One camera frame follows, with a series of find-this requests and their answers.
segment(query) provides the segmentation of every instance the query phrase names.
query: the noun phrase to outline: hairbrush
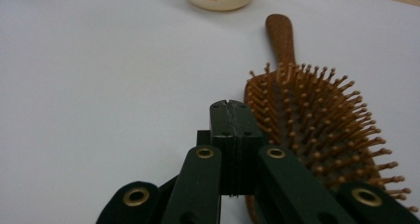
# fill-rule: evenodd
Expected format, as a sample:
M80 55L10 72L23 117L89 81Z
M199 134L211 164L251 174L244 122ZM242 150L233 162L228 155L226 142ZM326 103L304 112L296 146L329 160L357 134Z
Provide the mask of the hairbrush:
M373 159L391 154L381 148L385 139L371 119L359 91L348 77L334 78L336 70L310 64L296 64L292 25L283 15L270 15L265 27L277 60L277 69L248 80L245 103L254 113L259 127L273 145L286 145L326 188L337 190L341 183L359 180L404 200L409 188L386 190L403 176L382 177L383 169L398 163L377 165ZM255 223L254 200L247 206ZM409 207L413 212L415 206Z

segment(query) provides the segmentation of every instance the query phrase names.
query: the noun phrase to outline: white table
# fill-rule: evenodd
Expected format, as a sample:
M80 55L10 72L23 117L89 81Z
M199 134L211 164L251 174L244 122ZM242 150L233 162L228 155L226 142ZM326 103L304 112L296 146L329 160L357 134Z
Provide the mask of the white table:
M356 81L420 205L420 8L389 0L0 0L0 223L94 223L123 185L176 174L208 107L243 99L289 16L298 62ZM224 198L221 223L250 223Z

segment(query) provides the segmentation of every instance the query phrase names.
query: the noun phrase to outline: wooden bristle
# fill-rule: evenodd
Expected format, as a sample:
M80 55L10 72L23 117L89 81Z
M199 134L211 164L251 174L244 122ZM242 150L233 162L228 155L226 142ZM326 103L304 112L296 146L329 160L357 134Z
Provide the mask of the wooden bristle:
M361 180L382 189L403 176L381 177L379 172L397 163L376 165L373 158L391 150L379 137L367 105L348 77L334 79L334 68L310 64L280 64L262 75L251 72L245 102L254 112L260 128L274 145L286 145L325 186L336 189L345 181ZM408 188L389 190L397 199Z
M408 210L410 210L412 212L418 212L419 211L419 208L416 207L416 206L410 206L410 207L408 207Z

